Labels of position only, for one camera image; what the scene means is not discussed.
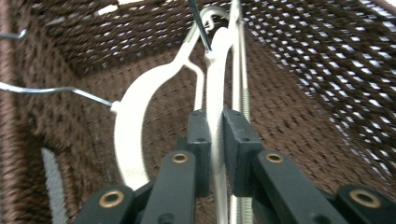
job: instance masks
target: round hole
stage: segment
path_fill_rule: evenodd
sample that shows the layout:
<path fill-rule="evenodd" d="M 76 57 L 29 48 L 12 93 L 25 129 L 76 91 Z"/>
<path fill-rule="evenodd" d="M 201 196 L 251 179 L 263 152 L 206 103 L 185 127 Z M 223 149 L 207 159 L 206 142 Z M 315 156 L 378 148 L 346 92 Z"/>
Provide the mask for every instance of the round hole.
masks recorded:
<path fill-rule="evenodd" d="M 110 208 L 119 205 L 123 198 L 124 194 L 121 191 L 113 189 L 102 195 L 99 199 L 99 204 L 104 208 Z"/>
<path fill-rule="evenodd" d="M 189 157 L 186 154 L 179 153 L 172 158 L 172 161 L 176 163 L 183 163 L 186 162 L 188 159 Z"/>
<path fill-rule="evenodd" d="M 174 215 L 170 213 L 164 213 L 158 217 L 158 224 L 173 224 L 174 222 Z"/>
<path fill-rule="evenodd" d="M 355 202 L 366 207 L 377 208 L 381 206 L 379 199 L 374 194 L 364 189 L 354 189 L 349 192 L 349 196 Z"/>
<path fill-rule="evenodd" d="M 318 223 L 318 224 L 330 224 L 330 223 L 332 223 L 328 217 L 325 217 L 322 214 L 314 216 L 314 222 Z"/>
<path fill-rule="evenodd" d="M 280 155 L 276 154 L 276 153 L 270 153 L 267 154 L 265 156 L 265 158 L 270 161 L 270 162 L 282 162 L 283 161 L 283 157 L 281 157 Z"/>

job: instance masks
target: metal hook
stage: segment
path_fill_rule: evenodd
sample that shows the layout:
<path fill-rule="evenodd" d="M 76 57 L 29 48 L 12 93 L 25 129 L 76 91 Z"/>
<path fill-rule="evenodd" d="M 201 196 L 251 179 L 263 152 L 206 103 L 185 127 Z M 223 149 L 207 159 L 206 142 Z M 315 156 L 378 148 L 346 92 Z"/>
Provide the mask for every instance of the metal hook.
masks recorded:
<path fill-rule="evenodd" d="M 212 47 L 210 46 L 209 37 L 207 37 L 205 27 L 202 23 L 201 17 L 199 15 L 198 7 L 195 0 L 189 0 L 190 8 L 192 11 L 192 16 L 194 17 L 195 22 L 198 25 L 198 29 L 201 34 L 201 38 L 204 42 L 206 52 L 212 51 Z"/>
<path fill-rule="evenodd" d="M 62 91 L 71 91 L 75 94 L 84 96 L 88 99 L 94 100 L 101 104 L 108 105 L 110 107 L 113 105 L 111 102 L 109 102 L 107 100 L 99 98 L 99 97 L 92 95 L 90 93 L 87 93 L 85 91 L 81 91 L 75 87 L 59 87 L 59 88 L 50 88 L 50 89 L 30 89 L 30 88 L 12 86 L 12 85 L 6 84 L 4 82 L 0 82 L 0 90 L 12 91 L 12 92 L 17 92 L 17 93 L 26 93 L 26 94 L 47 94 L 47 93 L 56 93 L 56 92 L 62 92 Z"/>
<path fill-rule="evenodd" d="M 0 33 L 0 38 L 19 40 L 19 39 L 24 39 L 26 37 L 26 34 L 27 34 L 27 30 L 22 30 L 19 34 Z"/>

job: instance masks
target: brown wicker wall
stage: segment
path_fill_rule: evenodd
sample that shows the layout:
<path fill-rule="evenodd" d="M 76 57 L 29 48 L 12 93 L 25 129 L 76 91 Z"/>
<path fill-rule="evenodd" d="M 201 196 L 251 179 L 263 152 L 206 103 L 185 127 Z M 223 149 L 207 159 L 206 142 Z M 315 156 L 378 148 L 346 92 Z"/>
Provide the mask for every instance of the brown wicker wall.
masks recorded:
<path fill-rule="evenodd" d="M 200 7 L 210 3 L 199 2 Z M 226 2 L 216 4 L 228 7 Z M 0 31 L 29 32 L 22 41 L 0 39 L 0 80 L 35 88 L 77 86 L 120 100 L 138 76 L 171 62 L 191 15 L 187 3 L 178 0 L 144 1 L 95 15 L 111 4 L 117 3 L 0 0 Z M 252 0 L 243 8 L 251 122 L 264 145 L 291 155 L 327 191 L 353 182 L 396 197 L 396 36 L 383 24 L 395 25 L 394 18 L 358 1 Z M 203 55 L 199 45 L 191 60 L 205 68 Z M 228 67 L 226 93 L 230 73 Z M 149 105 L 143 142 L 150 176 L 158 173 L 177 137 L 186 134 L 194 81 L 192 72 L 181 70 Z M 57 156 L 70 221 L 95 191 L 120 183 L 109 108 L 69 93 L 0 95 L 4 223 L 50 222 L 42 147 Z M 214 215 L 213 198 L 199 200 L 197 222 L 213 223 Z"/>

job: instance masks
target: wicker basket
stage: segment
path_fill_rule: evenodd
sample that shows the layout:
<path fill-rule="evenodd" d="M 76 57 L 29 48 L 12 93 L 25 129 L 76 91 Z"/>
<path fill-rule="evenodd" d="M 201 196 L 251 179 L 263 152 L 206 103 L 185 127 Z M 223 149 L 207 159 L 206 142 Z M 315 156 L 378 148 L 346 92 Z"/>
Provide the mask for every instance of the wicker basket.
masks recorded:
<path fill-rule="evenodd" d="M 97 14 L 109 5 L 119 9 Z M 360 183 L 394 198 L 396 20 L 376 6 L 245 1 L 251 123 L 266 147 L 292 156 L 319 187 L 335 192 Z M 0 80 L 76 86 L 120 100 L 139 75 L 174 58 L 191 25 L 188 4 L 179 0 L 0 0 L 0 32 L 28 30 L 23 40 L 0 39 Z M 191 60 L 205 68 L 203 54 L 200 43 Z M 194 83 L 181 70 L 149 105 L 143 142 L 150 176 L 186 133 Z M 70 93 L 0 94 L 3 223 L 51 222 L 42 147 L 59 164 L 69 222 L 99 188 L 120 183 L 107 107 Z M 215 222 L 212 197 L 197 207 L 197 223 Z"/>

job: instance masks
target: metal grommet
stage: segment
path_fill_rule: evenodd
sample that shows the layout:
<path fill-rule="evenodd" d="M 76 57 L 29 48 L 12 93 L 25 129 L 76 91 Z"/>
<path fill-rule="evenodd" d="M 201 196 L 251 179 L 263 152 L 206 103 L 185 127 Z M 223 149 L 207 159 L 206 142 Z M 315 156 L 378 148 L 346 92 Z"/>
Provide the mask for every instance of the metal grommet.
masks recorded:
<path fill-rule="evenodd" d="M 280 155 L 278 155 L 278 154 L 276 154 L 276 153 L 268 153 L 268 154 L 265 156 L 265 158 L 266 158 L 268 161 L 271 161 L 271 162 L 282 162 L 282 161 L 283 161 L 283 157 L 280 156 Z"/>
<path fill-rule="evenodd" d="M 381 206 L 379 199 L 374 194 L 364 189 L 354 189 L 349 192 L 349 196 L 353 201 L 366 207 L 377 208 Z"/>
<path fill-rule="evenodd" d="M 172 157 L 172 161 L 174 161 L 176 163 L 183 163 L 183 162 L 186 162 L 188 159 L 189 159 L 189 157 L 183 153 L 178 153 Z"/>
<path fill-rule="evenodd" d="M 102 195 L 99 200 L 99 204 L 104 208 L 110 208 L 119 205 L 124 198 L 122 191 L 113 189 Z"/>

